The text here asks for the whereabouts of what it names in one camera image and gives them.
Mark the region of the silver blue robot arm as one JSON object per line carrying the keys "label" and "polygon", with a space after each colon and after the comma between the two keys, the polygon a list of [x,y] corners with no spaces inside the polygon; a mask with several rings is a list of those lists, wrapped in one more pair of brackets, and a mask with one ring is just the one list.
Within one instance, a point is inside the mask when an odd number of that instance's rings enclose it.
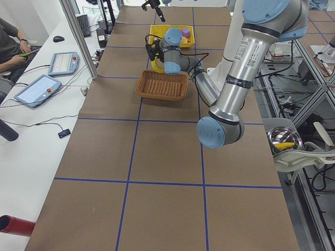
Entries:
{"label": "silver blue robot arm", "polygon": [[232,65],[222,89],[218,89],[195,56],[181,52],[182,33],[169,28],[164,35],[146,43],[151,61],[160,60],[164,72],[189,74],[202,100],[209,106],[208,116],[196,127],[198,139],[208,148],[219,148],[238,141],[244,133],[239,116],[249,89],[270,48],[276,42],[296,40],[307,31],[309,1],[238,1],[233,20],[240,23],[231,31],[241,34]]}

